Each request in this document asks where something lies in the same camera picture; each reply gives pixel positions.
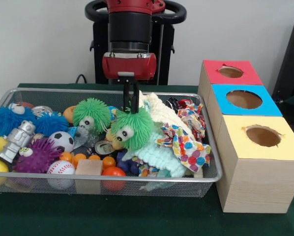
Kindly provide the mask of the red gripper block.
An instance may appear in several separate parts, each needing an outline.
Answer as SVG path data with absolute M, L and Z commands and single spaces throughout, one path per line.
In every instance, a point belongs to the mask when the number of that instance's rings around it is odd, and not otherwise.
M 134 77 L 136 80 L 152 80 L 157 67 L 154 53 L 116 53 L 106 52 L 102 59 L 103 72 L 108 79 L 120 77 Z M 125 80 L 123 86 L 123 111 L 129 113 L 130 83 Z M 138 83 L 133 84 L 132 114 L 139 111 L 139 88 Z

